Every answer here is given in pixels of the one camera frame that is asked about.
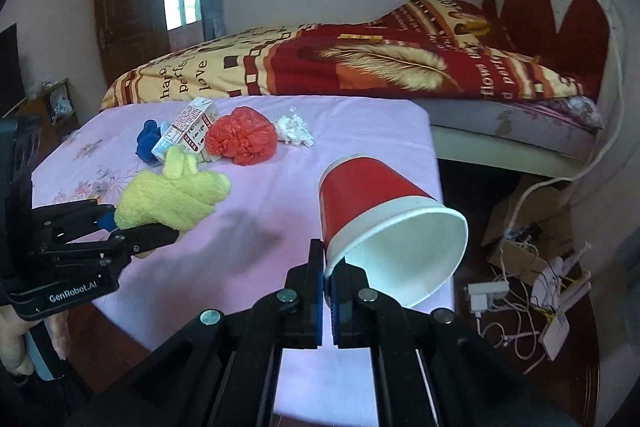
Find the left hand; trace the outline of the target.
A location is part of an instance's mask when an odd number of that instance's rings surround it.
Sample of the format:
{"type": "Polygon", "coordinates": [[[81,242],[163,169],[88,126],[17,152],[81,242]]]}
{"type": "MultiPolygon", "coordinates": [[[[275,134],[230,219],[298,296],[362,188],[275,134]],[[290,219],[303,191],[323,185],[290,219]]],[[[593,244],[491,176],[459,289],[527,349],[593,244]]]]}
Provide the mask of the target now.
{"type": "Polygon", "coordinates": [[[2,306],[0,308],[0,355],[4,368],[10,374],[17,376],[29,376],[35,372],[34,363],[26,353],[24,336],[41,322],[46,324],[51,345],[58,358],[65,360],[70,352],[69,315],[70,312],[63,311],[43,321],[29,322],[21,319],[11,306],[2,306]]]}

